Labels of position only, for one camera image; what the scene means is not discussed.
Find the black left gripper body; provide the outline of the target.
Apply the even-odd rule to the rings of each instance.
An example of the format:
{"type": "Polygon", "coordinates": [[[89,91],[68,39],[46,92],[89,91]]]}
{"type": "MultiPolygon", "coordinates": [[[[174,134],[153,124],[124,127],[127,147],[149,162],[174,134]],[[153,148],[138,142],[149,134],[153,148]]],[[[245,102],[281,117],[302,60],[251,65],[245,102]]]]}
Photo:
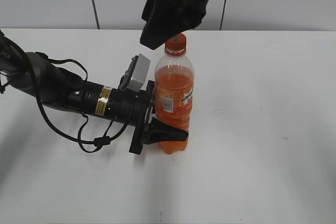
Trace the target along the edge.
{"type": "Polygon", "coordinates": [[[122,129],[110,137],[113,141],[117,139],[125,131],[127,126],[134,126],[133,137],[129,152],[133,154],[141,154],[145,130],[148,128],[149,112],[153,105],[154,81],[147,83],[145,90],[135,92],[129,89],[119,90],[113,89],[107,109],[108,119],[112,122],[123,124],[122,129]]]}

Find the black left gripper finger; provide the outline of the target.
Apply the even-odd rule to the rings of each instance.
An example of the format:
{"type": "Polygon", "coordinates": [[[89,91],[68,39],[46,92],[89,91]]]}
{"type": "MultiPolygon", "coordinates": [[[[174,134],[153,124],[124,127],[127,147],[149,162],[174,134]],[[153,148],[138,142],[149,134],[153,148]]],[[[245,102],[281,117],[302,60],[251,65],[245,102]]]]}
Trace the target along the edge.
{"type": "Polygon", "coordinates": [[[187,131],[172,127],[153,118],[151,123],[145,125],[143,143],[151,145],[171,141],[185,142],[187,138],[187,131]]]}

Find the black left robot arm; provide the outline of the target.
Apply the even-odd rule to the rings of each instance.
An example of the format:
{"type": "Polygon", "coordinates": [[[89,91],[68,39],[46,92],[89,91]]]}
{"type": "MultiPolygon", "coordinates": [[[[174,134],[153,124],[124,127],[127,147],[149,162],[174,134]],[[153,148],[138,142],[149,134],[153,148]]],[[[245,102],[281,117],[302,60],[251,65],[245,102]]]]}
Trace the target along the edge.
{"type": "Polygon", "coordinates": [[[122,128],[134,127],[130,153],[140,154],[144,145],[167,141],[185,142],[185,130],[151,118],[154,109],[154,82],[147,81],[150,60],[136,55],[116,89],[90,82],[64,69],[63,60],[54,60],[42,52],[24,52],[16,43],[1,35],[1,74],[7,81],[1,91],[11,86],[36,99],[47,125],[57,134],[76,142],[81,149],[92,145],[94,151],[109,145],[114,136],[104,134],[92,141],[81,135],[69,136],[57,129],[48,118],[45,107],[81,114],[85,119],[96,116],[119,122],[122,128]]]}

